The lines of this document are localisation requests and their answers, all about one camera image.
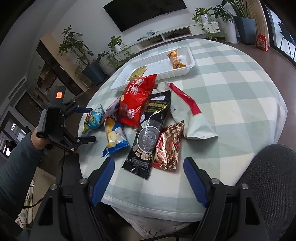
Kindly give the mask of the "person's left forearm sleeve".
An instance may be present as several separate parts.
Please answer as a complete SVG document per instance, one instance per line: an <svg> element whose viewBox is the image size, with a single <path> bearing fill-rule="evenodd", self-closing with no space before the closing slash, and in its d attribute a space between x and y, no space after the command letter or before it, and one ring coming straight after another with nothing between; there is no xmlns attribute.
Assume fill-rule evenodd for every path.
<svg viewBox="0 0 296 241"><path fill-rule="evenodd" d="M34 177L38 161L44 150L37 150L27 134L13 149L1 167L1 211L16 220L23 209L27 192Z"/></svg>

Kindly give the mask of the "person's left hand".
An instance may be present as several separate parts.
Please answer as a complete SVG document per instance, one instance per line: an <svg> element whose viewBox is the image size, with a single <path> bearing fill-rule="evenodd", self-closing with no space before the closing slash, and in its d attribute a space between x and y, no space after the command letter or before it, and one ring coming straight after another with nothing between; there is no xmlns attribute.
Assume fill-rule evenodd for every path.
<svg viewBox="0 0 296 241"><path fill-rule="evenodd" d="M43 150L47 148L49 145L52 145L49 139L37 137L37 130L38 130L38 126L34 129L33 133L31 134L31 142L33 146L37 150Z"/></svg>

